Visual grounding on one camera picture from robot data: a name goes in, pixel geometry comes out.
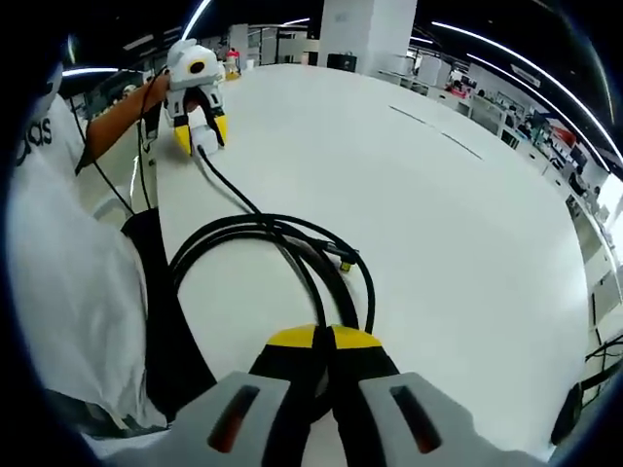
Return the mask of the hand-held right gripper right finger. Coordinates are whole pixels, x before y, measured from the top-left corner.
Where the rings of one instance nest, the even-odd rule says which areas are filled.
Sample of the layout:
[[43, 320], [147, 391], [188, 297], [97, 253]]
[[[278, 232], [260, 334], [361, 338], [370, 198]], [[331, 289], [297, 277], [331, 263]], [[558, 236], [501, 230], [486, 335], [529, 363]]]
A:
[[471, 413], [416, 373], [401, 373], [372, 335], [334, 325], [333, 415], [350, 466], [538, 466], [480, 436]]

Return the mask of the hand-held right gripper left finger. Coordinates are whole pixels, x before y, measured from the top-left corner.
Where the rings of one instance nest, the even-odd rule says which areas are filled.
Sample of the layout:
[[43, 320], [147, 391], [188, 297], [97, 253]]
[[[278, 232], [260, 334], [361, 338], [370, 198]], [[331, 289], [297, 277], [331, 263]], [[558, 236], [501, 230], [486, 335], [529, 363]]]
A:
[[246, 373], [233, 372], [182, 410], [172, 466], [299, 466], [320, 403], [326, 329], [277, 332]]

